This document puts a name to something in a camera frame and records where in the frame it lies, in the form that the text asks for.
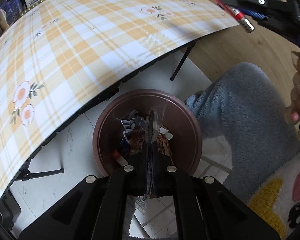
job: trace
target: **gray fuzzy pants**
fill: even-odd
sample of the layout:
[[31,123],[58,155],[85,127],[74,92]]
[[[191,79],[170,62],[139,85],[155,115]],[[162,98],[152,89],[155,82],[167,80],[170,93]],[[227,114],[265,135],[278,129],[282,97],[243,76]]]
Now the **gray fuzzy pants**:
[[[282,99],[256,65],[235,65],[185,103],[198,120],[203,139],[223,135],[231,145],[229,187],[245,203],[300,151],[294,127],[285,123]],[[128,202],[123,239],[136,239],[127,235],[134,213],[133,199]]]

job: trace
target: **yellow fur patch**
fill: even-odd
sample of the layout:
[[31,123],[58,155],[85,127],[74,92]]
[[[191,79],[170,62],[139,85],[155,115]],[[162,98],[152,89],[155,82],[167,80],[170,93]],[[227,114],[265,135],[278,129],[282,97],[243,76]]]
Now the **yellow fur patch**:
[[273,205],[277,201],[283,180],[274,178],[263,185],[250,199],[248,207],[259,217],[273,227],[280,235],[281,239],[286,238],[286,228],[280,217],[274,213]]

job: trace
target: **yellow checkered pattern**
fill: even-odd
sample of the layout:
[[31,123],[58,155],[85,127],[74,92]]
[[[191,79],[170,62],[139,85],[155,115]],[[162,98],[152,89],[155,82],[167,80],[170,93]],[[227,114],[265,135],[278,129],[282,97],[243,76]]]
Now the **yellow checkered pattern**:
[[207,0],[46,0],[0,38],[0,197],[65,120],[127,74],[237,23]]

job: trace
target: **person's hand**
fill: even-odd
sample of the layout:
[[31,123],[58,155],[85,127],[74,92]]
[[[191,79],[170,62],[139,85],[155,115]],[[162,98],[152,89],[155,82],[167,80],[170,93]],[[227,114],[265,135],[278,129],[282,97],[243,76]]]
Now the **person's hand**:
[[291,91],[291,105],[285,108],[284,118],[290,125],[295,125],[300,121],[300,58],[298,57],[293,64],[297,73],[292,78],[293,89]]

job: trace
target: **white tile floor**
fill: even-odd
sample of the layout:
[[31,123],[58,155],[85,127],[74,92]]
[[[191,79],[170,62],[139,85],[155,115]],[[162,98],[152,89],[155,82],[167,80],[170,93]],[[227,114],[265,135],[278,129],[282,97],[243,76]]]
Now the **white tile floor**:
[[[120,92],[113,98],[79,116],[43,147],[31,161],[30,171],[49,171],[63,166],[65,172],[29,181],[17,181],[11,186],[11,192],[22,209],[13,228],[16,236],[84,177],[90,174],[101,177],[93,156],[92,134],[99,115],[112,100],[128,91],[142,88],[163,90],[185,100],[196,91],[208,87],[211,82],[189,59],[185,61],[175,80],[170,81],[181,57],[181,52],[170,55],[120,85]],[[202,154],[228,168],[231,168],[230,153],[229,145],[222,137],[203,142]],[[228,174],[214,166],[205,171],[208,166],[208,163],[201,160],[194,175],[203,177],[205,173],[215,176],[220,182],[226,179]],[[171,236],[177,231],[172,202],[172,196],[151,199],[146,215],[136,211],[135,216],[151,238]],[[130,227],[130,234],[142,237],[135,223]]]

